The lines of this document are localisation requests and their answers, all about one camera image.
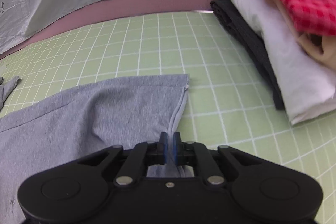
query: beige fabric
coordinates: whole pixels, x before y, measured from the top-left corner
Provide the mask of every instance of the beige fabric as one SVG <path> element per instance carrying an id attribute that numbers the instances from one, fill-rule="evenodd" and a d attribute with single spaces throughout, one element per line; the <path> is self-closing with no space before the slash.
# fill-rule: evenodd
<path id="1" fill-rule="evenodd" d="M 280 0 L 272 1 L 278 7 L 291 33 L 305 52 L 317 62 L 336 72 L 336 36 L 323 36 L 321 46 L 316 46 L 307 33 L 300 34 L 295 29 L 293 21 L 282 2 Z"/>

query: black folded cloth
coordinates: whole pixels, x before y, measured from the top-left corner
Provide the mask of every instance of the black folded cloth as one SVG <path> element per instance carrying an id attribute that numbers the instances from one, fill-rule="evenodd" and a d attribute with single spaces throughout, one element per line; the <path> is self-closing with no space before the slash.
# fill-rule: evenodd
<path id="1" fill-rule="evenodd" d="M 285 109 L 263 39 L 251 29 L 230 0 L 213 0 L 210 5 L 221 25 L 244 46 L 259 74 L 273 90 L 275 108 Z"/>

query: dark gray cloth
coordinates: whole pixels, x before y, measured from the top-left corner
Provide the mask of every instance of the dark gray cloth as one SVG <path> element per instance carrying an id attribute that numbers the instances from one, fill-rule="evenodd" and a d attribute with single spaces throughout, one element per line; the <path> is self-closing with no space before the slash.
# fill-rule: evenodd
<path id="1" fill-rule="evenodd" d="M 251 29 L 230 0 L 213 0 L 210 5 L 221 25 L 244 46 L 259 74 L 272 89 L 275 108 L 285 109 L 263 39 Z"/>
<path id="2" fill-rule="evenodd" d="M 17 86 L 20 77 L 14 76 L 10 81 L 7 83 L 3 83 L 3 78 L 0 77 L 0 110 L 3 108 L 3 103 L 6 101 L 7 97 L 13 91 L 13 89 Z"/>
<path id="3" fill-rule="evenodd" d="M 24 219 L 16 193 L 37 172 L 114 144 L 130 149 L 158 141 L 162 131 L 171 142 L 188 81 L 188 75 L 109 79 L 64 90 L 1 118 L 0 223 Z M 150 175 L 184 176 L 172 162 L 154 166 Z"/>

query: screw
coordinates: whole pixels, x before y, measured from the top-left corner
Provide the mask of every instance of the screw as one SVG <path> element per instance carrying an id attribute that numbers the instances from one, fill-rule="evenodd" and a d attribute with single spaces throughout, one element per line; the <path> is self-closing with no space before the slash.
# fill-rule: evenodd
<path id="1" fill-rule="evenodd" d="M 167 188 L 173 188 L 175 186 L 173 182 L 167 182 L 165 185 Z"/>
<path id="2" fill-rule="evenodd" d="M 129 185 L 133 182 L 133 179 L 129 176 L 120 176 L 115 179 L 115 182 L 119 185 Z"/>
<path id="3" fill-rule="evenodd" d="M 224 178 L 221 176 L 209 176 L 208 182 L 212 185 L 220 185 L 224 182 Z"/>

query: pile of clothes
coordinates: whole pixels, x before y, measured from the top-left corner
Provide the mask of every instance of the pile of clothes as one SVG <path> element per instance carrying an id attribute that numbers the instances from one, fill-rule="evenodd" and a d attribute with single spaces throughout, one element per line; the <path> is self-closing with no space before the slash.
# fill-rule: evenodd
<path id="1" fill-rule="evenodd" d="M 214 0 L 292 124 L 336 109 L 336 0 Z"/>

